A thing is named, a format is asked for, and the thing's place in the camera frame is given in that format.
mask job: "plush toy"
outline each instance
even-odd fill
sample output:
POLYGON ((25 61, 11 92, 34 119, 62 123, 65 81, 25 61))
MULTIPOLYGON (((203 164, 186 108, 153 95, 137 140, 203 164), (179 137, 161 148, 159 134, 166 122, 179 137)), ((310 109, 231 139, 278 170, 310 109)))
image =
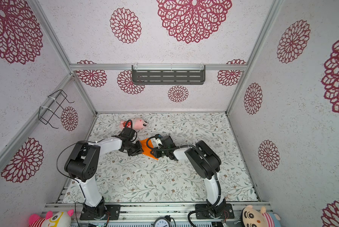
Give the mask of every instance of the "plush toy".
POLYGON ((252 205, 245 207, 240 220, 243 227, 281 227, 281 218, 277 214, 267 213, 265 207, 262 207, 260 212, 254 210, 252 205))
POLYGON ((32 214, 28 219, 28 224, 30 227, 69 227, 71 225, 71 216, 73 215, 73 210, 67 212, 58 212, 53 215, 52 211, 48 211, 46 218, 41 218, 36 214, 32 214))
MULTIPOLYGON (((134 118, 132 119, 132 122, 133 122, 133 125, 129 121, 126 126, 129 128, 132 127, 134 130, 141 130, 141 129, 148 128, 148 122, 141 118, 134 118)), ((119 125, 120 129, 123 129, 125 127, 125 124, 126 124, 126 120, 122 120, 119 125)))

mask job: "orange fabric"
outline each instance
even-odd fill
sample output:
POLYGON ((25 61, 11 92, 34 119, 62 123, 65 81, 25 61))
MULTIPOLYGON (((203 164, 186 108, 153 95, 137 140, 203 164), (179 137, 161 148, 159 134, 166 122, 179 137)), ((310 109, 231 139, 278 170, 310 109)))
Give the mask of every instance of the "orange fabric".
MULTIPOLYGON (((151 157, 151 158, 154 158, 155 160, 158 160, 158 158, 155 158, 150 152, 151 152, 151 149, 149 147, 147 147, 147 140, 148 139, 144 139, 144 140, 140 140, 140 143, 142 144, 142 149, 143 149, 143 153, 144 155, 148 156, 148 157, 151 157)), ((152 142, 149 140, 148 141, 148 145, 150 147, 153 147, 153 144, 152 142)))

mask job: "floral tabletop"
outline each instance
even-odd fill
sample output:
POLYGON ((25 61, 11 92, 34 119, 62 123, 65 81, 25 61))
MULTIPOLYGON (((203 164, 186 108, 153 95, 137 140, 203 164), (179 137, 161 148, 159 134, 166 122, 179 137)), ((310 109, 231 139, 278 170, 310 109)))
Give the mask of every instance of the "floral tabletop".
MULTIPOLYGON (((258 200, 224 113, 100 114, 89 140, 117 135, 121 120, 137 117, 149 123, 148 129, 138 131, 140 140, 161 134, 170 135, 177 146, 205 141, 222 161, 219 180, 226 200, 258 200)), ((203 202, 207 198, 203 179, 190 162, 167 157, 157 161, 109 152, 99 159, 95 178, 106 202, 203 202)), ((63 202, 76 201, 84 198, 72 181, 63 202)))

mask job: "pink plush toy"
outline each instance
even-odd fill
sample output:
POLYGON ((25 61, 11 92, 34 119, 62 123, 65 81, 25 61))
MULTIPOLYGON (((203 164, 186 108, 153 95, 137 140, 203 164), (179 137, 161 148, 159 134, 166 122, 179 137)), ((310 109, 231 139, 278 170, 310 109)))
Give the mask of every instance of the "pink plush toy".
MULTIPOLYGON (((132 119, 132 122, 133 122, 133 129, 134 130, 141 130, 141 129, 147 129, 148 128, 148 122, 141 119, 141 118, 134 118, 134 119, 132 119)), ((119 125, 120 129, 123 129, 125 127, 125 124, 126 124, 126 120, 122 120, 120 122, 120 125, 119 125)), ((128 122, 127 127, 129 127, 129 128, 132 127, 131 122, 128 122)))
POLYGON ((41 218, 36 214, 32 214, 28 219, 28 224, 30 227, 69 227, 71 225, 71 216, 73 215, 73 210, 67 212, 58 212, 53 215, 52 211, 48 211, 46 218, 41 218))

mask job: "clock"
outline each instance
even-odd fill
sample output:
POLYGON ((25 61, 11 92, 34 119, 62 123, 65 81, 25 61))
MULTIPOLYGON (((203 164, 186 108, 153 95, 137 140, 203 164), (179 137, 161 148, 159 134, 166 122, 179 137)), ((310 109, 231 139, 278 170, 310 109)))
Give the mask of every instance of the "clock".
POLYGON ((165 217, 158 218, 154 224, 153 227, 171 227, 171 219, 167 219, 165 217))

